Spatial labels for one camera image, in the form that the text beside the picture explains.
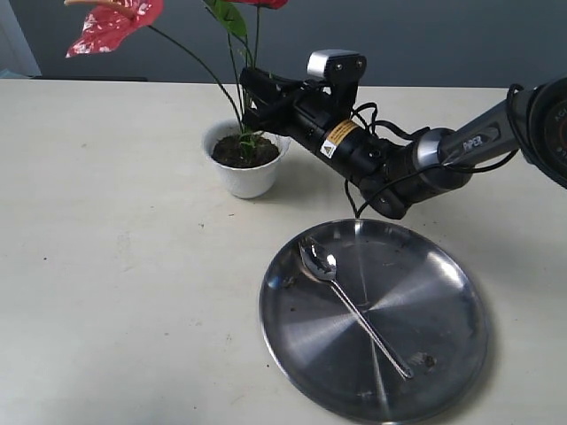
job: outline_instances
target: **spoon handle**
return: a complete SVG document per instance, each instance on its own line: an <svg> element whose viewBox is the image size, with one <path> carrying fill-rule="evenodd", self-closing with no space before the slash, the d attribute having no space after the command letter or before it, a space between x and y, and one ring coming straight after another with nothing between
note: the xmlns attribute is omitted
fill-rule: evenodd
<svg viewBox="0 0 567 425"><path fill-rule="evenodd" d="M343 304L348 308L348 310L354 315L356 320L362 326L362 328L369 334L372 341L378 346L380 351L385 355L385 357L390 360L390 363L394 366L396 371L404 379L411 379L414 377L414 372L411 367L401 358L401 356L380 336L376 328L370 323L360 312L360 310L354 305L353 301L345 294L341 286L337 281L330 281L331 288L343 302Z"/></svg>

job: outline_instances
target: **green leaf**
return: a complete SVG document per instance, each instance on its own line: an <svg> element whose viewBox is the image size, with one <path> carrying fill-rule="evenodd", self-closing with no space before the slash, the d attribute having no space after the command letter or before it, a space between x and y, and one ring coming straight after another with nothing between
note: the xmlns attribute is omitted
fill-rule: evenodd
<svg viewBox="0 0 567 425"><path fill-rule="evenodd" d="M227 31L236 37L246 37L248 34L246 21L234 4L224 0L203 0L203 3L205 3L206 9Z"/></svg>

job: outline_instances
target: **gray wall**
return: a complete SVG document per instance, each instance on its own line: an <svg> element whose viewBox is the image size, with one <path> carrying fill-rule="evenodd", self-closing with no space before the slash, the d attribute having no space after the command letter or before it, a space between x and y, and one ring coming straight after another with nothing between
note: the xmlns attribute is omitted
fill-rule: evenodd
<svg viewBox="0 0 567 425"><path fill-rule="evenodd" d="M225 35L200 0L165 1L156 27L229 81ZM44 75L210 81L190 58L147 29L114 53L65 59L88 7L62 3L12 0ZM252 16L252 7L241 10ZM567 73L564 0L290 0L264 15L260 66L292 78L305 76L312 50L329 47L365 54L369 70L362 83L368 85L505 87Z"/></svg>

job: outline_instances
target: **yellow warning label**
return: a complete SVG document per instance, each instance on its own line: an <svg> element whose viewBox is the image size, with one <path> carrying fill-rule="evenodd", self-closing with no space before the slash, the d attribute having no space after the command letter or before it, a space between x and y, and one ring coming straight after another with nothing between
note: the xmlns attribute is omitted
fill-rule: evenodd
<svg viewBox="0 0 567 425"><path fill-rule="evenodd" d="M339 146L340 143L345 140L345 138L353 131L358 128L354 122L350 120L344 120L340 122L327 136L327 140L333 143L335 146Z"/></svg>

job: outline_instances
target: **potted plant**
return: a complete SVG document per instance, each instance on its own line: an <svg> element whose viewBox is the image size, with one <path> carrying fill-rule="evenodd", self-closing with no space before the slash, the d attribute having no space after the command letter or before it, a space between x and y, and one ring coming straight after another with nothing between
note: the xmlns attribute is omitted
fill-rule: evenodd
<svg viewBox="0 0 567 425"><path fill-rule="evenodd" d="M238 83L237 62L255 67L260 44L261 10L280 9L288 0L203 0L206 10L227 34L230 63L237 80L237 98L224 87L215 72L192 50L153 26L163 11L164 0L65 0L65 4L94 4L87 14L81 37L67 51L71 58L80 54L105 53L118 49L121 42L141 27L147 27L191 56L213 78L229 101L234 118L222 120L207 129L202 147L215 165L221 181L236 197L253 198L268 191L276 181L276 172L289 148L289 139L251 131L243 123L245 108L252 105ZM246 22L233 3L256 7L253 46Z"/></svg>

